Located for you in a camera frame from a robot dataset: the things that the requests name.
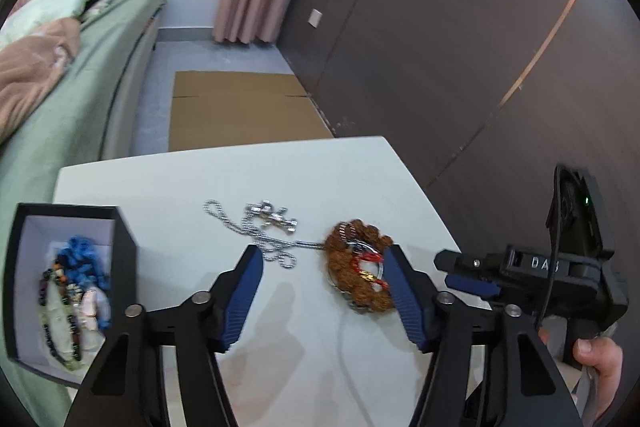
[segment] white table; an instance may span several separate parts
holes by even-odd
[[[434,253],[456,244],[381,137],[312,140],[138,156],[60,171],[56,203],[117,205],[139,245],[138,288],[147,309],[175,306],[232,269],[247,245],[204,213],[221,201],[288,206],[293,236],[322,241],[335,223],[362,219],[393,237],[415,268],[444,287]],[[398,314],[358,315],[325,279],[323,254],[294,250],[298,265],[267,263],[240,340],[219,356],[239,425],[408,425],[427,372]],[[464,296],[480,305],[479,299]],[[471,375],[482,375],[480,349]],[[168,364],[172,425],[183,425]]]

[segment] human hand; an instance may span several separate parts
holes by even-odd
[[[538,332],[540,339],[548,343],[550,333],[545,328]],[[574,344],[574,359],[582,365],[593,367],[598,372],[598,394],[596,395],[596,418],[602,416],[616,396],[622,374],[622,348],[609,337],[597,337]]]

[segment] black cable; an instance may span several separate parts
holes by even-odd
[[[556,279],[556,264],[558,263],[558,250],[560,248],[560,228],[562,225],[562,198],[560,196],[560,174],[565,169],[562,165],[556,165],[554,171],[554,195],[556,197],[556,239],[551,244],[551,259],[549,260],[549,273],[546,276],[546,294],[545,299],[542,301],[542,306],[538,316],[536,317],[535,328],[538,329],[542,324],[542,319],[545,318],[546,308],[549,306],[551,300],[551,290],[554,287],[554,280]]]

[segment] gray floor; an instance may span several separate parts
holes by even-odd
[[[176,71],[292,73],[278,49],[271,45],[158,42],[138,100],[132,156],[167,152]]]

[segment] green bedsheet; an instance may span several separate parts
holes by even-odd
[[[83,23],[76,60],[42,105],[0,147],[3,271],[15,205],[23,201],[51,202],[62,167],[100,158],[102,137],[120,75],[148,20],[164,1],[112,0],[105,12]],[[2,321],[0,366],[40,427],[64,423],[70,406],[65,387],[7,359]]]

